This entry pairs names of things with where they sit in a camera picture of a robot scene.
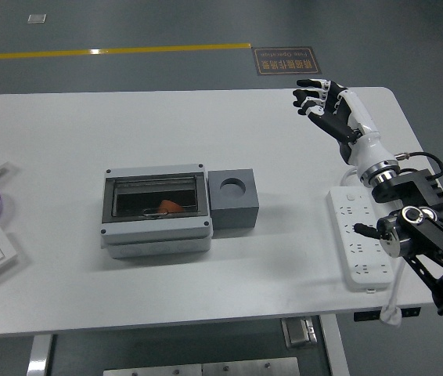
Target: table leg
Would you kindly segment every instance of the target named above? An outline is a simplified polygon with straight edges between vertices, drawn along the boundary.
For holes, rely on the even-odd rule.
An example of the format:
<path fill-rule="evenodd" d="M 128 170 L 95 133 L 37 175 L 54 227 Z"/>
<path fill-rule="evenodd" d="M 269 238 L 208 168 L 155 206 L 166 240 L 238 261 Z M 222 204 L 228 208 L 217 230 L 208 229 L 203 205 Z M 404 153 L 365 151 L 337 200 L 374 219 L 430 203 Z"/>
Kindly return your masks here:
<path fill-rule="evenodd" d="M 34 336 L 27 376 L 46 376 L 51 352 L 52 334 Z"/>

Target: gray block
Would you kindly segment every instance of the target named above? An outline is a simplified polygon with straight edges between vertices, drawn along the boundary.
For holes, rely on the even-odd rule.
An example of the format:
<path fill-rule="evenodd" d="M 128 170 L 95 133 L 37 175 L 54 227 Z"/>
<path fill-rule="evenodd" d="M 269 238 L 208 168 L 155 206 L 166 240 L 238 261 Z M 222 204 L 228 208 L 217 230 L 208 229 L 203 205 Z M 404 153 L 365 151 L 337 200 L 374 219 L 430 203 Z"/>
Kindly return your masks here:
<path fill-rule="evenodd" d="M 209 171 L 213 230 L 254 227 L 258 194 L 252 169 Z"/>

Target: electrical enclosure box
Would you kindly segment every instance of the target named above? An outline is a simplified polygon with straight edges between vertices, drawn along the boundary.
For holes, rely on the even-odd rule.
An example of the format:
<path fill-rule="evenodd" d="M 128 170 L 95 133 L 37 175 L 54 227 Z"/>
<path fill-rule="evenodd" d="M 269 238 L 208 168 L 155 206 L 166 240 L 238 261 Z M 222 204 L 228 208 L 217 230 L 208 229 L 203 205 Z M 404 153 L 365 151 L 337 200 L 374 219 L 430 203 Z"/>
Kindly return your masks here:
<path fill-rule="evenodd" d="M 115 259 L 209 250 L 203 165 L 106 170 L 100 232 Z"/>

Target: black cable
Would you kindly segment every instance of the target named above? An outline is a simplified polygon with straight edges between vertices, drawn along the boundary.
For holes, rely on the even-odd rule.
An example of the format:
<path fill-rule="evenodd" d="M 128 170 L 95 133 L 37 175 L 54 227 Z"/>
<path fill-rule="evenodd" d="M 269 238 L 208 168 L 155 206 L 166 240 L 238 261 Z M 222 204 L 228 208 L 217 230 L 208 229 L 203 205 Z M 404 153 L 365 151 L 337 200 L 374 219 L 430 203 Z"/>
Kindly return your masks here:
<path fill-rule="evenodd" d="M 408 153 L 408 155 L 409 155 L 410 157 L 414 157 L 414 156 L 416 156 L 416 155 L 423 155 L 424 157 L 429 157 L 430 159 L 434 160 L 435 163 L 438 164 L 439 169 L 440 169 L 440 172 L 438 172 L 438 173 L 435 174 L 435 175 L 432 175 L 431 178 L 432 178 L 432 179 L 437 179 L 437 178 L 440 178 L 441 176 L 443 176 L 443 163 L 442 163 L 442 161 L 441 161 L 439 158 L 437 158 L 435 155 L 433 155 L 433 154 L 431 154 L 431 153 L 428 153 L 428 152 L 426 152 L 426 151 L 413 151 L 412 153 Z"/>
<path fill-rule="evenodd" d="M 402 168 L 399 173 L 404 174 L 405 172 L 418 172 L 416 168 Z"/>

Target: white wire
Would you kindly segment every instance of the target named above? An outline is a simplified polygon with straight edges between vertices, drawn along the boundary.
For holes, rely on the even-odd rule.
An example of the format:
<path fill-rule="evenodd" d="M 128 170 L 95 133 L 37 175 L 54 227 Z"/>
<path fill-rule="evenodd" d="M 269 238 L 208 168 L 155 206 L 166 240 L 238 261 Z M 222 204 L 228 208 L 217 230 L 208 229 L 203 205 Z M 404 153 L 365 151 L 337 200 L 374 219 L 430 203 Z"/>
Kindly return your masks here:
<path fill-rule="evenodd" d="M 357 173 L 357 168 L 352 167 L 347 170 L 347 172 L 344 173 L 344 175 L 341 177 L 340 180 L 340 186 L 347 186 L 347 179 L 349 176 L 355 175 Z"/>
<path fill-rule="evenodd" d="M 402 313 L 399 307 L 397 307 L 397 293 L 399 285 L 401 284 L 402 272 L 404 271 L 405 260 L 400 258 L 397 265 L 397 271 L 395 272 L 395 278 L 392 282 L 391 296 L 388 299 L 388 304 L 381 308 L 380 320 L 386 324 L 400 327 L 402 322 Z"/>

